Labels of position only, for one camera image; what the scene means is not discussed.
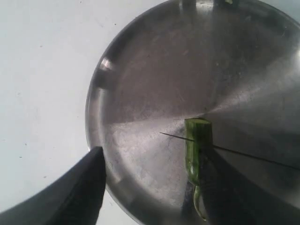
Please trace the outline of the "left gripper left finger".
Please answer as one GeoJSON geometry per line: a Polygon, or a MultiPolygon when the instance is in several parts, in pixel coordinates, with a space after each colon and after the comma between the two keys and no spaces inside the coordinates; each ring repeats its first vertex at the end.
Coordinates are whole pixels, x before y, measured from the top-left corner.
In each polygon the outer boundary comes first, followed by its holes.
{"type": "Polygon", "coordinates": [[[91,149],[67,173],[28,200],[2,212],[2,225],[94,225],[106,185],[102,147],[91,149]]]}

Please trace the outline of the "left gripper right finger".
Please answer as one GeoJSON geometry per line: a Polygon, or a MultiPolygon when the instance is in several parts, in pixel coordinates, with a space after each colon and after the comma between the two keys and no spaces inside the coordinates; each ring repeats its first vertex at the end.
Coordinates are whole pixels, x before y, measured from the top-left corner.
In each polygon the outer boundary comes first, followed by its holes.
{"type": "Polygon", "coordinates": [[[204,147],[200,171],[203,202],[212,225],[298,225],[300,210],[262,190],[204,147]]]}

